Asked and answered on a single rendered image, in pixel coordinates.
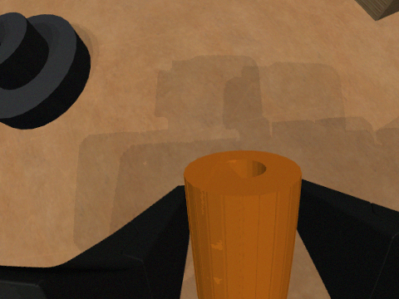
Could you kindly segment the dark grey round pedestal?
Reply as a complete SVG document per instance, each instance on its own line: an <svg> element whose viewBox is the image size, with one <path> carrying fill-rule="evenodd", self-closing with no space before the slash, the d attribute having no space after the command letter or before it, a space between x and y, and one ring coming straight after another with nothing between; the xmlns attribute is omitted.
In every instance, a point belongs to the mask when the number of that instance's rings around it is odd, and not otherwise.
<svg viewBox="0 0 399 299"><path fill-rule="evenodd" d="M47 125L76 103L90 53L62 17L0 16L0 122L20 130Z"/></svg>

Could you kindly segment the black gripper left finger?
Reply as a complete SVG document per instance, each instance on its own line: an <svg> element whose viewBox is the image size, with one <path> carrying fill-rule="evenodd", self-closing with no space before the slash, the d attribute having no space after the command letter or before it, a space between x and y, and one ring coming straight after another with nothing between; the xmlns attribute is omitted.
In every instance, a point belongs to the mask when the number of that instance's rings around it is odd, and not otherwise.
<svg viewBox="0 0 399 299"><path fill-rule="evenodd" d="M179 185L69 262L0 266L0 299L180 299L189 243Z"/></svg>

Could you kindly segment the orange knob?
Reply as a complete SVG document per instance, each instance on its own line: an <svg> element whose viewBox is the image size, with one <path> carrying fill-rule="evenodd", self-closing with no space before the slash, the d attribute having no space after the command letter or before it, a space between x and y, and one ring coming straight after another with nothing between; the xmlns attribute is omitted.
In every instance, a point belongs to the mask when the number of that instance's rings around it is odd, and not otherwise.
<svg viewBox="0 0 399 299"><path fill-rule="evenodd" d="M287 299L300 166L231 150L193 160L184 180L199 299Z"/></svg>

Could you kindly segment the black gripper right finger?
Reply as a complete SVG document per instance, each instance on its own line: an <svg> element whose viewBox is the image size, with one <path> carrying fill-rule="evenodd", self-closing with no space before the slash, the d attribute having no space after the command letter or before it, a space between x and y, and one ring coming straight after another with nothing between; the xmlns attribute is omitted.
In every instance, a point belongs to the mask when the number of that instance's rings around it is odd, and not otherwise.
<svg viewBox="0 0 399 299"><path fill-rule="evenodd" d="M399 299L399 212L302 179L297 232L332 299Z"/></svg>

